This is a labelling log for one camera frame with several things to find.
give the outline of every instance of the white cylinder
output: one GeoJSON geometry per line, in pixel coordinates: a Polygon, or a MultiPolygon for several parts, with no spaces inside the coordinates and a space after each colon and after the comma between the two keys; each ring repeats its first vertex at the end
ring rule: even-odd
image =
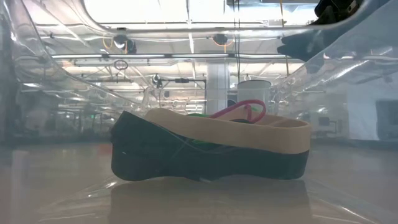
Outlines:
{"type": "MultiPolygon", "coordinates": [[[[238,102],[244,100],[261,100],[268,106],[271,82],[265,80],[248,80],[238,84],[238,102]]],[[[262,110],[261,105],[252,105],[262,110]]]]}

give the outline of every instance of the white pillar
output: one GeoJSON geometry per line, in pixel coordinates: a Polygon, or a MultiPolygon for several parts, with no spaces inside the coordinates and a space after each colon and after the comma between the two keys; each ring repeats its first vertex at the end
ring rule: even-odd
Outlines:
{"type": "Polygon", "coordinates": [[[206,114],[213,114],[228,106],[228,63],[207,65],[206,114]]]}

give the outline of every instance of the fluorescent light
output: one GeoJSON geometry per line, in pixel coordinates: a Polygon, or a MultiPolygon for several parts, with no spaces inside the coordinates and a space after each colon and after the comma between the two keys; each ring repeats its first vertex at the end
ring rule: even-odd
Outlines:
{"type": "Polygon", "coordinates": [[[110,58],[164,58],[164,54],[109,55],[110,58]]]}
{"type": "Polygon", "coordinates": [[[75,59],[75,58],[102,58],[100,54],[70,54],[70,55],[53,55],[54,59],[75,59]]]}
{"type": "Polygon", "coordinates": [[[173,58],[220,58],[228,57],[228,54],[173,54],[173,58]]]}
{"type": "Polygon", "coordinates": [[[189,102],[205,102],[206,100],[190,100],[189,102]]]}
{"type": "Polygon", "coordinates": [[[235,54],[235,57],[239,56],[240,58],[248,58],[248,59],[276,59],[276,58],[285,58],[285,55],[253,55],[253,54],[235,54]]]}
{"type": "Polygon", "coordinates": [[[41,85],[37,84],[37,83],[24,83],[24,85],[29,86],[29,87],[34,87],[34,88],[41,87],[41,85]]]}

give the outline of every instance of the ceiling light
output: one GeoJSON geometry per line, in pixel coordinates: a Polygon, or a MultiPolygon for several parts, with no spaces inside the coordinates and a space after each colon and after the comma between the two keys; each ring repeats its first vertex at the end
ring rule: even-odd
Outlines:
{"type": "Polygon", "coordinates": [[[228,54],[174,54],[173,58],[220,58],[228,57],[228,54]]]}
{"type": "Polygon", "coordinates": [[[247,59],[280,59],[285,58],[285,55],[273,54],[273,55],[255,55],[255,54],[236,54],[235,57],[247,58],[247,59]]]}
{"type": "Polygon", "coordinates": [[[119,43],[117,43],[116,41],[114,41],[114,45],[115,45],[117,48],[119,48],[119,49],[123,49],[123,48],[124,48],[124,45],[125,45],[125,43],[121,43],[121,44],[119,44],[119,43]]]}
{"type": "Polygon", "coordinates": [[[109,55],[110,58],[164,58],[164,54],[109,55]]]}
{"type": "Polygon", "coordinates": [[[102,58],[100,54],[70,54],[70,55],[52,55],[54,59],[76,59],[76,58],[102,58]]]}

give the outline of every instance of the beige strap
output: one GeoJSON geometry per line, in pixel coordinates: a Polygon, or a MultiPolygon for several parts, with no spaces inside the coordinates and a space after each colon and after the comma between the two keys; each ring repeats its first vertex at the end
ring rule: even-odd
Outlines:
{"type": "Polygon", "coordinates": [[[144,119],[181,136],[216,144],[250,147],[284,154],[297,154],[310,148],[311,127],[304,121],[267,114],[256,124],[244,124],[222,120],[227,117],[230,119],[233,115],[227,114],[221,119],[211,119],[185,116],[157,108],[148,111],[144,119]]]}

